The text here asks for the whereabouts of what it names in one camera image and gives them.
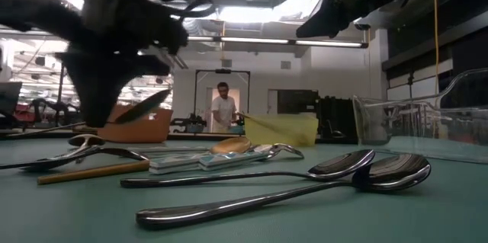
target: white shirt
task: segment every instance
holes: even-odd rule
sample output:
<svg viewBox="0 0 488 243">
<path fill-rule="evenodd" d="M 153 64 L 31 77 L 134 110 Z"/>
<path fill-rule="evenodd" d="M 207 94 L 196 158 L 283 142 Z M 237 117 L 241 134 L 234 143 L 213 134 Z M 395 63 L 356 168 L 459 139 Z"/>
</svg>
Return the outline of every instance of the white shirt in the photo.
<svg viewBox="0 0 488 243">
<path fill-rule="evenodd" d="M 220 96 L 215 98 L 212 101 L 211 110 L 218 110 L 220 119 L 222 120 L 221 123 L 218 123 L 215 119 L 212 120 L 212 133 L 226 133 L 232 121 L 232 114 L 236 112 L 234 98 L 227 97 L 227 99 L 223 99 Z"/>
</svg>

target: orange bowl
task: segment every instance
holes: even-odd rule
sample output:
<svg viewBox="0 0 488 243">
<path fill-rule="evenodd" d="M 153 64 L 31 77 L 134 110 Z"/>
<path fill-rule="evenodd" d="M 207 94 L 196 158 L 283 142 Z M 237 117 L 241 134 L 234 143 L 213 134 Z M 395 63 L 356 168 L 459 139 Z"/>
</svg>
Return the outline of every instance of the orange bowl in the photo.
<svg viewBox="0 0 488 243">
<path fill-rule="evenodd" d="M 113 122 L 132 107 L 116 105 L 108 120 Z M 98 129 L 98 136 L 107 141 L 122 143 L 160 143 L 166 141 L 173 111 L 156 109 L 151 114 L 155 114 L 153 120 L 149 119 L 148 114 L 124 125 L 107 124 Z"/>
</svg>

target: green table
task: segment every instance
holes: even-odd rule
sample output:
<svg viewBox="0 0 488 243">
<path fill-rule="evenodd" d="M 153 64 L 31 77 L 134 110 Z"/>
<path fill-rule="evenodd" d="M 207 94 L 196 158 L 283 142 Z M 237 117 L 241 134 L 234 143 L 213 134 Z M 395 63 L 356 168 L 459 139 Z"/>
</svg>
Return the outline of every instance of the green table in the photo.
<svg viewBox="0 0 488 243">
<path fill-rule="evenodd" d="M 212 145 L 168 142 L 168 146 Z M 65 139 L 0 142 L 0 162 L 58 155 Z M 306 159 L 280 154 L 271 161 L 219 173 L 288 170 L 305 172 L 318 162 L 358 147 L 318 145 L 303 149 Z M 126 161 L 94 155 L 61 171 Z M 360 193 L 343 187 L 286 200 L 239 216 L 151 232 L 135 223 L 135 212 L 270 193 L 313 182 L 295 177 L 263 177 L 193 187 L 123 189 L 124 174 L 44 186 L 36 175 L 0 171 L 1 242 L 488 242 L 488 165 L 431 159 L 431 177 L 393 195 Z M 179 175 L 191 175 L 187 172 Z"/>
</svg>

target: yellow sponge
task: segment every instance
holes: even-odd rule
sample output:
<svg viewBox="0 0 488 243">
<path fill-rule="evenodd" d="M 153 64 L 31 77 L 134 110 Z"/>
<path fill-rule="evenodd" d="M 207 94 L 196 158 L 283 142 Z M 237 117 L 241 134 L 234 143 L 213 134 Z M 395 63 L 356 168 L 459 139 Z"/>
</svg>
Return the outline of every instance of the yellow sponge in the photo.
<svg viewBox="0 0 488 243">
<path fill-rule="evenodd" d="M 313 146 L 319 120 L 306 114 L 243 115 L 253 145 L 284 143 Z"/>
</svg>

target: serving spoon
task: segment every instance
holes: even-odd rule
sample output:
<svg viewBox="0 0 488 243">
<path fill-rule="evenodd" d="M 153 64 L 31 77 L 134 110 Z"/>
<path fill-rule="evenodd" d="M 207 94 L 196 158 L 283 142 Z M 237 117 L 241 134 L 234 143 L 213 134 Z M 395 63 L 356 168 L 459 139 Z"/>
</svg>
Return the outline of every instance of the serving spoon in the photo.
<svg viewBox="0 0 488 243">
<path fill-rule="evenodd" d="M 136 221 L 147 229 L 174 228 L 244 213 L 260 206 L 341 186 L 387 193 L 395 190 L 404 190 L 421 183 L 429 176 L 430 171 L 431 165 L 421 155 L 398 155 L 360 168 L 354 173 L 350 181 L 330 181 L 314 186 L 238 200 L 193 206 L 143 209 L 136 214 Z"/>
<path fill-rule="evenodd" d="M 126 188 L 142 187 L 168 187 L 192 185 L 211 181 L 225 181 L 231 179 L 242 179 L 250 177 L 267 177 L 274 175 L 287 175 L 303 177 L 315 181 L 330 181 L 344 177 L 357 171 L 371 162 L 374 158 L 374 151 L 370 149 L 348 153 L 332 158 L 308 170 L 305 174 L 290 171 L 262 171 L 248 174 L 222 174 L 201 177 L 182 177 L 169 179 L 150 179 L 150 178 L 125 178 L 120 180 L 120 185 Z"/>
</svg>

